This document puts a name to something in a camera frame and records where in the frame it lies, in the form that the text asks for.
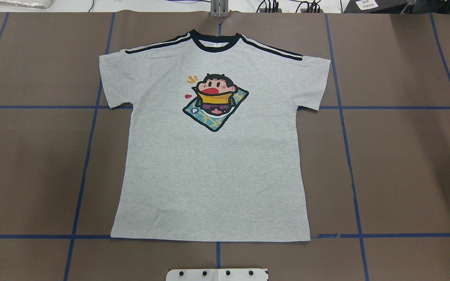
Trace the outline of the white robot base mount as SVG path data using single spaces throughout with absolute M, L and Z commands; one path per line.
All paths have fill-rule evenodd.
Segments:
M 181 269 L 170 270 L 166 281 L 269 281 L 267 269 Z

